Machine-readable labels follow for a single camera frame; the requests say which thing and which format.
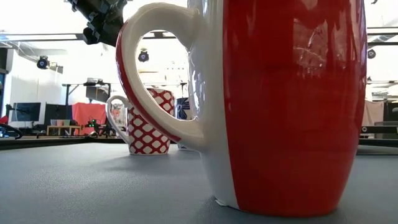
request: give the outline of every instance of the table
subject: table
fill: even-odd
[[[69,134],[72,134],[72,128],[76,128],[79,132],[80,135],[80,131],[83,129],[82,126],[47,126],[47,135],[50,134],[50,129],[52,128],[58,128],[58,135],[61,135],[61,129],[62,128],[68,128],[69,129]]]
[[[200,156],[130,156],[125,144],[0,151],[0,223],[398,223],[398,156],[357,156],[338,209],[251,215],[211,196]]]

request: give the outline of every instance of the white mug handle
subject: white mug handle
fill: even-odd
[[[197,10],[166,3],[152,3],[139,10],[123,25],[116,43],[119,78],[130,102],[158,131],[192,149],[205,148],[205,138],[197,118],[179,120],[164,111],[142,84],[136,65],[136,50],[142,36],[152,30],[173,33],[189,50],[200,21]]]
[[[123,102],[125,107],[129,107],[129,100],[123,96],[111,96],[107,101],[106,101],[106,105],[105,105],[105,114],[106,114],[106,118],[108,119],[108,121],[111,123],[112,127],[114,128],[114,130],[122,137],[123,141],[125,143],[130,144],[130,140],[129,140],[129,136],[127,134],[125,134],[124,132],[122,132],[122,130],[118,127],[118,125],[116,124],[115,120],[112,117],[112,101],[114,100],[120,100]]]

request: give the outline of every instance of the mug with red lattice pattern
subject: mug with red lattice pattern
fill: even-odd
[[[168,114],[174,114],[174,96],[171,91],[148,88],[152,99]],[[125,134],[112,117],[112,101],[120,100],[127,108],[127,127]],[[170,140],[152,127],[123,96],[112,96],[106,102],[106,117],[115,131],[129,144],[131,155],[162,155],[169,151]]]

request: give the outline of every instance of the black equipment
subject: black equipment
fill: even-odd
[[[398,121],[398,103],[384,103],[383,121]]]
[[[15,139],[20,139],[23,137],[23,133],[20,130],[8,124],[0,123],[0,131],[0,138],[14,137]]]
[[[149,61],[149,54],[147,50],[141,50],[141,53],[138,55],[138,61],[140,62]]]
[[[368,59],[374,59],[375,56],[376,56],[376,52],[373,49],[368,50]]]
[[[98,124],[97,120],[95,120],[95,119],[88,121],[87,124],[85,125],[85,127],[86,128],[94,128],[94,132],[90,134],[91,137],[98,137],[98,136],[102,136],[102,135],[105,135],[106,137],[108,137],[111,135],[111,131],[113,131],[109,122],[106,122],[106,124]]]
[[[40,59],[37,61],[37,68],[39,69],[49,69],[50,62],[47,56],[40,56]]]
[[[116,46],[116,40],[123,26],[123,7],[127,0],[68,0],[72,10],[80,11],[88,20],[83,30],[86,44],[104,44]]]
[[[105,83],[102,79],[87,78],[87,82],[83,85],[86,86],[86,97],[90,102],[96,100],[106,103],[111,95],[111,84]]]
[[[0,73],[7,74],[8,49],[0,48]]]
[[[72,119],[72,105],[45,104],[44,125],[51,125],[52,119]]]
[[[6,116],[12,111],[11,121],[39,121],[41,103],[14,103],[6,105]]]

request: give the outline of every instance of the red and white mug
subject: red and white mug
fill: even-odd
[[[142,85],[137,45],[167,30],[189,52],[191,121]],[[357,0],[191,0],[141,7],[116,44],[119,77],[140,114],[201,153],[219,202],[252,213],[326,214],[356,154],[366,87],[364,5]]]
[[[158,88],[147,89],[152,99],[165,113],[174,114],[174,96],[171,91]],[[113,119],[112,101],[120,100],[127,108],[127,125],[125,134]],[[128,143],[131,155],[162,155],[169,151],[170,139],[150,125],[123,96],[112,96],[106,102],[106,117],[115,131]]]

